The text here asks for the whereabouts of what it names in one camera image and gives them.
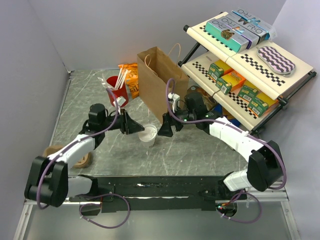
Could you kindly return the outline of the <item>white plastic cup lid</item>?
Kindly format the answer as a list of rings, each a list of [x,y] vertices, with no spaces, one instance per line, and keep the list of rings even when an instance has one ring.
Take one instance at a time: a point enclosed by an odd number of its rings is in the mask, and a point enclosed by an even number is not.
[[[143,142],[152,141],[157,135],[157,127],[153,124],[147,124],[144,126],[144,131],[138,133],[138,137]]]

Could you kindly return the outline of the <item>white paper coffee cup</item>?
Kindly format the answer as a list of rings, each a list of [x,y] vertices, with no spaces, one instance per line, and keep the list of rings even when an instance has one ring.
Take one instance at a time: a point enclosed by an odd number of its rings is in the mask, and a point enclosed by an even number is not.
[[[153,136],[153,137],[142,136],[139,139],[144,147],[152,148],[153,145],[155,144],[156,137],[155,136]]]

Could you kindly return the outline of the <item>brown paper bag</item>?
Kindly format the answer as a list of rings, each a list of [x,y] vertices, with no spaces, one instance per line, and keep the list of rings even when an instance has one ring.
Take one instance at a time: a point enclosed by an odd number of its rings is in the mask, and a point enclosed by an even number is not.
[[[174,93],[182,99],[187,94],[189,77],[168,54],[155,46],[137,54],[139,97],[159,122],[167,112],[166,86],[175,80]]]

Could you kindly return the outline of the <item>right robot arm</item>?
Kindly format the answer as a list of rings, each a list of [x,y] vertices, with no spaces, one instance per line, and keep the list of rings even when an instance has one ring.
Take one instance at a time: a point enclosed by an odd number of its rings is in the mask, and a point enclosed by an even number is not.
[[[169,92],[166,95],[167,113],[163,114],[158,135],[172,137],[172,127],[182,130],[187,124],[194,124],[208,135],[215,137],[237,153],[248,163],[247,169],[233,171],[223,178],[218,193],[223,199],[230,199],[236,191],[254,188],[260,192],[274,189],[273,184],[282,178],[287,182],[286,168],[279,145],[265,142],[232,124],[215,110],[207,110],[201,94],[192,92],[185,97],[186,108],[178,107],[180,96]]]

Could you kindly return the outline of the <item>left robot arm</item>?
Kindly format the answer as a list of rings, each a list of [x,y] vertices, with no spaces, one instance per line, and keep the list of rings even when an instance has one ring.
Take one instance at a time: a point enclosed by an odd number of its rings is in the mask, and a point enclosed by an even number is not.
[[[87,201],[95,200],[99,195],[98,180],[85,175],[69,177],[69,169],[102,143],[106,131],[120,130],[122,134],[129,135],[144,129],[125,109],[107,115],[103,104],[91,105],[88,119],[71,143],[47,157],[38,156],[32,161],[25,198],[36,201],[41,209],[59,207],[66,198],[78,195]]]

